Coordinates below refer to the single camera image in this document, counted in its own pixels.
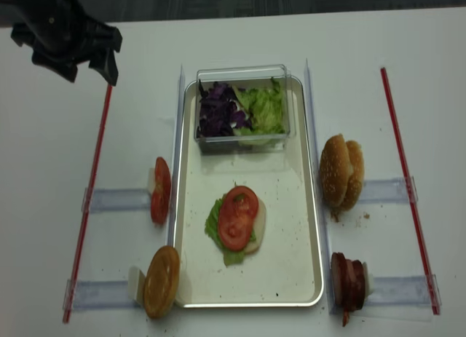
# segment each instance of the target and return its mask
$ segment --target red stick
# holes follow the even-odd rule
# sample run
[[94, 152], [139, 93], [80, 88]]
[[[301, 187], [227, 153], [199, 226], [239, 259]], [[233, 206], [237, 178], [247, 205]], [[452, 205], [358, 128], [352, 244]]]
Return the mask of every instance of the red stick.
[[73, 303], [73, 292], [76, 280], [78, 278], [79, 261], [81, 260], [82, 245], [84, 242], [84, 236], [86, 234], [87, 219], [89, 218], [89, 200], [90, 196], [92, 195], [92, 191], [94, 190], [95, 178], [97, 177], [100, 149], [102, 148], [103, 132], [105, 131], [105, 123], [107, 121], [108, 108], [110, 107], [110, 97], [112, 88], [112, 86], [107, 85], [107, 93], [105, 96], [105, 102], [103, 103], [102, 118], [100, 119], [100, 128], [97, 136], [97, 143], [95, 144], [94, 160], [92, 162], [92, 169], [90, 171], [89, 184], [87, 185], [86, 199], [84, 200], [84, 207], [81, 218], [81, 228], [79, 230], [78, 236], [78, 244], [76, 246], [76, 252], [74, 254], [73, 271], [71, 272], [70, 295], [68, 296], [68, 301], [66, 302], [66, 306], [69, 307], [69, 309], [65, 309], [65, 313], [63, 314], [64, 324], [67, 324], [70, 321], [71, 304]]
[[[396, 145], [398, 147], [398, 154], [400, 155], [401, 168], [403, 169], [403, 175], [406, 180], [406, 189], [408, 195], [411, 197], [413, 191], [413, 185], [408, 169], [408, 162], [406, 161], [406, 155], [403, 148], [403, 142], [401, 141], [400, 128], [398, 126], [398, 120], [395, 112], [395, 105], [393, 104], [392, 92], [390, 91], [390, 84], [388, 82], [387, 70], [385, 68], [380, 69], [382, 75], [382, 82], [384, 83], [385, 96], [387, 97], [388, 110], [390, 117], [392, 118], [393, 132], [395, 133]], [[427, 277], [427, 286], [429, 288], [430, 300], [432, 301], [432, 311], [434, 315], [440, 315], [440, 304], [437, 294], [434, 290], [432, 281], [432, 270], [430, 269], [429, 257], [427, 256], [427, 248], [425, 247], [424, 235], [422, 235], [421, 220], [419, 218], [419, 212], [417, 210], [417, 204], [415, 200], [410, 201], [411, 213], [413, 215], [414, 228], [416, 229], [417, 242], [419, 243], [419, 250], [421, 251], [422, 265], [424, 267], [424, 274]]]

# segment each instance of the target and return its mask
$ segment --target tomato slice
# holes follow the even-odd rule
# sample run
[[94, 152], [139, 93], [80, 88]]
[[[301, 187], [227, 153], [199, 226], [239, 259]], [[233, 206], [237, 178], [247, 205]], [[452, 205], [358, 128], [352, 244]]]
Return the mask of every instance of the tomato slice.
[[236, 186], [226, 195], [218, 214], [218, 235], [233, 251], [242, 250], [249, 242], [258, 199], [247, 186]]
[[226, 195], [222, 207], [228, 210], [228, 214], [245, 213], [254, 219], [259, 209], [259, 200], [247, 186], [235, 186]]
[[151, 218], [154, 223], [163, 224], [167, 220], [171, 189], [172, 180], [167, 162], [162, 157], [157, 157], [155, 189], [151, 198]]

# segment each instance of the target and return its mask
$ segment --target clear plastic box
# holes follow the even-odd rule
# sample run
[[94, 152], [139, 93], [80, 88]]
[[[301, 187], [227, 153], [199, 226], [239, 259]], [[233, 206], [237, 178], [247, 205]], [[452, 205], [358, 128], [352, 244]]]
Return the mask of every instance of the clear plastic box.
[[[268, 135], [231, 135], [221, 137], [202, 137], [198, 133], [200, 126], [200, 93], [199, 82], [205, 91], [214, 82], [226, 82], [239, 89], [272, 88], [272, 81], [278, 81], [283, 89], [283, 127], [284, 133]], [[230, 154], [242, 152], [280, 151], [286, 146], [287, 139], [294, 135], [293, 96], [291, 94], [291, 79], [284, 65], [254, 66], [247, 68], [225, 68], [200, 70], [197, 72], [196, 118], [194, 139], [204, 154]]]

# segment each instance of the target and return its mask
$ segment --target purple cabbage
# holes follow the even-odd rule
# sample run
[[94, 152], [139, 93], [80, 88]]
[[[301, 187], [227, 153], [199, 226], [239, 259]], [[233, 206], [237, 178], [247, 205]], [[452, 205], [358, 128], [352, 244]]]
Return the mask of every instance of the purple cabbage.
[[199, 81], [200, 120], [198, 137], [221, 137], [234, 135], [233, 128], [251, 128], [250, 119], [235, 103], [234, 90], [226, 83], [214, 82], [208, 91]]

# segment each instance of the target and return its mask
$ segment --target bun top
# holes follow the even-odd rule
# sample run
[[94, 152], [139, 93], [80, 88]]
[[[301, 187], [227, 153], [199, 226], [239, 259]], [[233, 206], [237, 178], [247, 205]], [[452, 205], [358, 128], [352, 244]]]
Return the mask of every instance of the bun top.
[[358, 142], [344, 142], [335, 135], [325, 144], [320, 157], [323, 198], [336, 210], [349, 210], [363, 190], [364, 158]]
[[163, 317], [175, 300], [180, 279], [180, 257], [175, 248], [161, 247], [152, 258], [144, 281], [144, 309], [154, 319]]
[[320, 157], [320, 182], [323, 198], [330, 207], [338, 207], [347, 193], [352, 174], [350, 154], [343, 135], [335, 135], [325, 143]]

